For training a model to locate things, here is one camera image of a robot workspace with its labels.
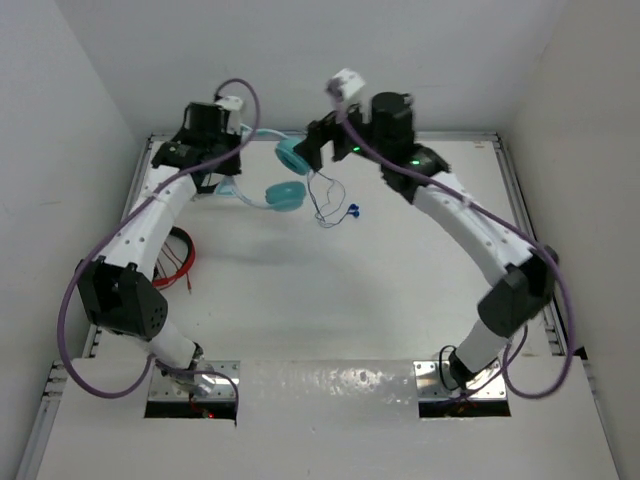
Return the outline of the teal cat-ear headphones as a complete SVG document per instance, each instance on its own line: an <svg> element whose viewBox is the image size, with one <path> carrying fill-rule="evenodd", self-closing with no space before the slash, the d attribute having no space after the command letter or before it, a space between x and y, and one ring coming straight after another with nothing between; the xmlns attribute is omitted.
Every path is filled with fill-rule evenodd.
<svg viewBox="0 0 640 480"><path fill-rule="evenodd" d="M275 155L280 163L296 175L309 178L312 171L309 162L294 151L301 140L278 130L268 128L256 130L257 136L266 134L279 138ZM301 181L274 184L265 190L263 201L256 201L244 195L231 176L225 176L214 188L214 194L221 197L234 197L253 208L286 213L297 210L303 205L307 195L307 187Z"/></svg>

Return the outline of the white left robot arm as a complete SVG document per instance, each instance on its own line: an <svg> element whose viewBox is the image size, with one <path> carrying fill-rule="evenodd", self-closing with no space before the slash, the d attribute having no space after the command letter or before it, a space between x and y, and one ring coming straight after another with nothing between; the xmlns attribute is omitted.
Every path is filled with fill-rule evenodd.
<svg viewBox="0 0 640 480"><path fill-rule="evenodd" d="M171 322L167 300L152 284L156 260L179 213L201 193L212 172L203 163L240 144L243 108L234 96L188 105L183 126L150 162L132 219L79 278L81 300L93 324L134 338L171 368L189 368L198 346Z"/></svg>

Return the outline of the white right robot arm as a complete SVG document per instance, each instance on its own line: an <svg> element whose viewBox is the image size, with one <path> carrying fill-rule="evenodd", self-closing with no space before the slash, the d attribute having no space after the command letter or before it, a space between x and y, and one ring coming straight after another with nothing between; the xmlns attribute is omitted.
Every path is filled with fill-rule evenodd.
<svg viewBox="0 0 640 480"><path fill-rule="evenodd" d="M372 161L385 158L380 170L385 183L410 205L438 223L469 255L490 286L478 303L479 318L467 337L451 352L449 376L463 389L487 368L516 332L550 302L555 279L547 258L551 248L535 251L530 242L483 215L463 195L450 165L416 140L412 99L383 92L370 101L370 116L359 105L344 117L331 112L311 122L305 137L290 150L296 166L317 172L321 149L331 143L335 160L354 153Z"/></svg>

